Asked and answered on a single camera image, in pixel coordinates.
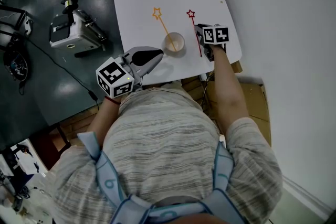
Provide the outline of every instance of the star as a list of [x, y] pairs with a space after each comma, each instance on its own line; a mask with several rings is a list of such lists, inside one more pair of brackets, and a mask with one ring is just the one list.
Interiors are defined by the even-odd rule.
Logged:
[[160, 8], [154, 8], [154, 13], [153, 13], [153, 17], [155, 17], [156, 18], [156, 20], [158, 20], [159, 18], [160, 18], [160, 16], [161, 16], [162, 14], [161, 14], [161, 10], [160, 10]]
[[195, 13], [191, 11], [191, 9], [189, 9], [189, 11], [187, 12], [187, 14], [189, 15], [189, 18], [195, 18]]

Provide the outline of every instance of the harness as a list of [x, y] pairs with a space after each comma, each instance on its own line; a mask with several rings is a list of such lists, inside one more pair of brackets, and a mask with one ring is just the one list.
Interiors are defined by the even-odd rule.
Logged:
[[199, 213], [217, 216], [230, 224], [245, 223], [244, 217], [225, 194], [234, 161], [221, 142], [218, 142], [215, 156], [213, 192], [198, 202], [156, 208], [136, 195], [125, 194], [121, 188], [118, 173], [107, 155], [100, 150], [94, 132], [80, 133], [78, 138], [85, 145], [91, 158], [96, 161], [96, 177], [100, 190], [116, 209], [111, 224], [160, 224]]

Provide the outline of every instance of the striped shirt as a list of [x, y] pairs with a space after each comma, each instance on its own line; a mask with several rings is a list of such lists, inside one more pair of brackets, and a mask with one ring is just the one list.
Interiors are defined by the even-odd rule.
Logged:
[[[212, 192], [218, 136], [216, 125], [182, 88], [153, 88], [125, 99], [103, 151], [126, 195], [166, 206], [198, 201]], [[249, 118], [235, 121], [226, 138], [235, 162], [226, 192], [250, 223], [264, 223], [282, 190], [274, 153]], [[114, 214], [84, 147], [62, 154], [53, 200], [58, 224], [109, 223]]]

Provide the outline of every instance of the sleeve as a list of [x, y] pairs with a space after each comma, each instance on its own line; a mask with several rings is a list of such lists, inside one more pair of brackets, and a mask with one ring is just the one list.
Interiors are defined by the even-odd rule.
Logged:
[[282, 193], [282, 174], [273, 150], [250, 118], [232, 123], [226, 139], [235, 162], [227, 193], [249, 223], [265, 223]]
[[100, 192], [95, 162], [85, 147], [61, 155], [53, 192], [56, 223], [110, 223], [113, 208]]

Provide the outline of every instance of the red star wand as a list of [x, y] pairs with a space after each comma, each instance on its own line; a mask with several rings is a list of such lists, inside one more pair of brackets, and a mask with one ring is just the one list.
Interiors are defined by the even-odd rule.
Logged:
[[[189, 9], [189, 11], [187, 12], [187, 14], [189, 15], [189, 18], [191, 18], [191, 20], [193, 20], [193, 26], [194, 26], [194, 31], [195, 31], [195, 22], [194, 22], [194, 17], [195, 17], [195, 13], [191, 11], [191, 9]], [[202, 57], [202, 51], [201, 51], [201, 46], [200, 46], [200, 41], [198, 40], [198, 36], [197, 33], [195, 31], [195, 35], [196, 35], [196, 39], [197, 39], [197, 43], [198, 43], [198, 48], [200, 49], [200, 53], [199, 55], [201, 55]]]

